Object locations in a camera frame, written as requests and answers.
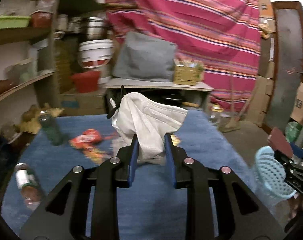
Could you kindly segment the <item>white face mask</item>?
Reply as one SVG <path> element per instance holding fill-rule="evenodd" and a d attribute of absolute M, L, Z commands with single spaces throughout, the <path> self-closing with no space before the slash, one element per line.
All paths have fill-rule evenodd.
<path fill-rule="evenodd" d="M 138 163 L 165 163 L 165 135 L 180 129 L 188 110 L 150 100 L 138 92 L 126 93 L 124 86 L 107 118 L 123 141 L 130 145 L 134 135 L 139 143 Z"/>

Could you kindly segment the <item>light blue plastic basket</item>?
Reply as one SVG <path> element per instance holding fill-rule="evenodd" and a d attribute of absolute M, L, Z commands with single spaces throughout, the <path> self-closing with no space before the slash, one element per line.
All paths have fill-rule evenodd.
<path fill-rule="evenodd" d="M 284 181 L 286 172 L 274 158 L 274 151 L 270 146 L 264 146 L 256 152 L 252 169 L 258 188 L 266 198 L 278 203 L 296 194 L 296 191 Z"/>

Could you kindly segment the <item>brown sauce jar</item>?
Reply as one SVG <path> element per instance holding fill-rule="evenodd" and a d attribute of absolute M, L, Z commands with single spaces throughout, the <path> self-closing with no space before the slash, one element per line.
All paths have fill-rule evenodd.
<path fill-rule="evenodd" d="M 26 163 L 15 166 L 15 179 L 26 207 L 32 211 L 40 205 L 44 192 L 34 170 Z"/>

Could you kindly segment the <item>green glass bottle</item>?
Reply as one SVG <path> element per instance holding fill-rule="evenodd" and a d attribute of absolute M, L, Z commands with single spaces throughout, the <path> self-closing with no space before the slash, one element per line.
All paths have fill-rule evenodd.
<path fill-rule="evenodd" d="M 54 145 L 59 146 L 64 138 L 54 117 L 49 110 L 43 110 L 38 117 L 39 123 L 45 132 L 47 139 Z"/>

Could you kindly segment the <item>low wooden cabinet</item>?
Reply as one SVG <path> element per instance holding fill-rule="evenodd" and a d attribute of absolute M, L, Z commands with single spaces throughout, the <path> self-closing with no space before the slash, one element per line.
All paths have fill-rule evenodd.
<path fill-rule="evenodd" d="M 198 82 L 196 85 L 177 85 L 173 82 L 153 82 L 143 80 L 113 78 L 104 87 L 104 103 L 106 112 L 111 111 L 111 98 L 116 98 L 124 87 L 126 93 L 138 92 L 147 98 L 168 105 L 179 106 L 186 109 L 199 109 L 206 111 L 210 102 L 210 94 L 214 88 Z"/>

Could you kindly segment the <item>steel pots stack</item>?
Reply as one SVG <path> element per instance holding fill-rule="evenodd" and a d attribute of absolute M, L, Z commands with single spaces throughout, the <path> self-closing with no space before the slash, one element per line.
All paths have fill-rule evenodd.
<path fill-rule="evenodd" d="M 85 34 L 87 40 L 104 39 L 107 33 L 107 22 L 104 18 L 88 17 L 85 20 Z"/>

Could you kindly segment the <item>grey cloth bag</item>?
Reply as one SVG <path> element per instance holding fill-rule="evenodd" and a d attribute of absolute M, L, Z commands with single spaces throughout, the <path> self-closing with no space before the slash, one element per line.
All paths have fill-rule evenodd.
<path fill-rule="evenodd" d="M 123 79 L 172 82 L 177 45 L 156 37 L 128 32 L 112 75 Z"/>

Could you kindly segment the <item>red striped hanging cloth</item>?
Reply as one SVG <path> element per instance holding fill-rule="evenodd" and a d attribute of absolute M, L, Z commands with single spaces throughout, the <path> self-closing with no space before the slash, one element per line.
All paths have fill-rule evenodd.
<path fill-rule="evenodd" d="M 230 74 L 234 75 L 235 110 L 255 87 L 260 60 L 258 0 L 106 0 L 119 42 L 136 31 L 177 45 L 177 56 L 204 65 L 212 102 L 230 108 Z"/>

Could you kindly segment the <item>dark red scouring pad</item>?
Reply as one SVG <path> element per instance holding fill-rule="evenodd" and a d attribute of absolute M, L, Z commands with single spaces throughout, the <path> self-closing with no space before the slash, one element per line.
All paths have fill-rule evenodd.
<path fill-rule="evenodd" d="M 293 150 L 282 131 L 277 127 L 271 130 L 271 133 L 267 137 L 268 146 L 270 146 L 274 152 L 280 151 L 288 158 L 293 157 Z"/>

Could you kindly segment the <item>green plastic tray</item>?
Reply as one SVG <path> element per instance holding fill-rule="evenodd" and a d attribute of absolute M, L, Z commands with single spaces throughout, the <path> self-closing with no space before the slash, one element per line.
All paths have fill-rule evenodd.
<path fill-rule="evenodd" d="M 0 29 L 28 27 L 30 16 L 0 16 Z"/>

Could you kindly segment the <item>wooden framed door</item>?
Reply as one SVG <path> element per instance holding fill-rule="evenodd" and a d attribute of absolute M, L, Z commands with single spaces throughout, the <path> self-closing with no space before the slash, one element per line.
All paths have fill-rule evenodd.
<path fill-rule="evenodd" d="M 303 7 L 298 1 L 272 3 L 275 18 L 273 91 L 262 128 L 284 131 L 303 82 Z"/>

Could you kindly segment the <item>cooking oil bottle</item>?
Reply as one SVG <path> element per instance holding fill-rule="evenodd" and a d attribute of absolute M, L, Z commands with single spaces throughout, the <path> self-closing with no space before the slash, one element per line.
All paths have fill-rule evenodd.
<path fill-rule="evenodd" d="M 209 121 L 211 124 L 217 126 L 220 123 L 221 113 L 224 109 L 220 106 L 220 104 L 215 103 L 210 107 L 210 116 Z"/>

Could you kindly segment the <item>red orange snack wrapper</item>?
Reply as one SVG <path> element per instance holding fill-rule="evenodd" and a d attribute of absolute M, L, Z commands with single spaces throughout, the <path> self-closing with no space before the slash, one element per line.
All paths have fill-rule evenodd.
<path fill-rule="evenodd" d="M 70 139 L 68 142 L 74 149 L 79 150 L 93 163 L 100 165 L 111 157 L 106 151 L 96 147 L 103 141 L 100 133 L 95 129 L 87 129 L 81 135 Z"/>

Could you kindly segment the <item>yellow chopstick holder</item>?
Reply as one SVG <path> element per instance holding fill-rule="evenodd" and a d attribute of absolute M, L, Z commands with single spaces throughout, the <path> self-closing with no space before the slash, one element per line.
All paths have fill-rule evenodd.
<path fill-rule="evenodd" d="M 195 86 L 201 82 L 204 77 L 204 65 L 197 60 L 183 60 L 176 58 L 174 60 L 174 83 L 177 85 Z"/>

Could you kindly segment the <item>white plastic bucket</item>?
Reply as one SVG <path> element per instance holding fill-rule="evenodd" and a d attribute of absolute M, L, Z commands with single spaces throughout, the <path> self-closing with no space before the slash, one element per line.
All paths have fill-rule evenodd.
<path fill-rule="evenodd" d="M 112 59 L 113 53 L 113 40 L 82 42 L 78 49 L 78 63 L 83 68 L 105 66 Z"/>

